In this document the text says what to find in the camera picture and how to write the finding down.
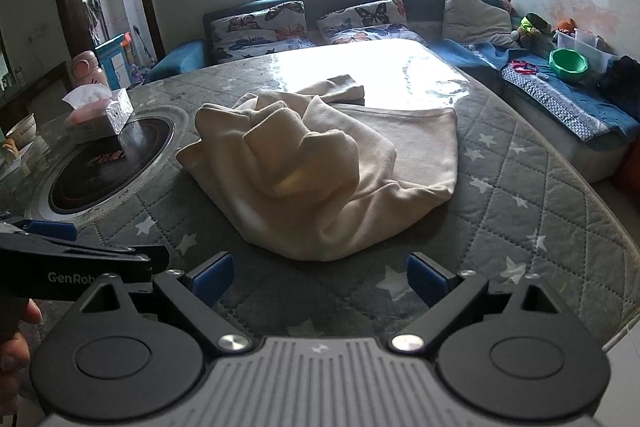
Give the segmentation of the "person's left hand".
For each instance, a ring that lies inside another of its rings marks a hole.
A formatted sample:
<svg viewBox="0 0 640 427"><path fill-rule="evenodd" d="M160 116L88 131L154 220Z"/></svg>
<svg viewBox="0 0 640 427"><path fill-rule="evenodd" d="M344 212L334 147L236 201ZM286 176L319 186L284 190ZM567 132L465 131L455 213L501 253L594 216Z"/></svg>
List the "person's left hand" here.
<svg viewBox="0 0 640 427"><path fill-rule="evenodd" d="M30 361L28 342L20 331L10 340L1 343L1 414L13 414L17 410L17 394L20 389L21 370Z"/></svg>

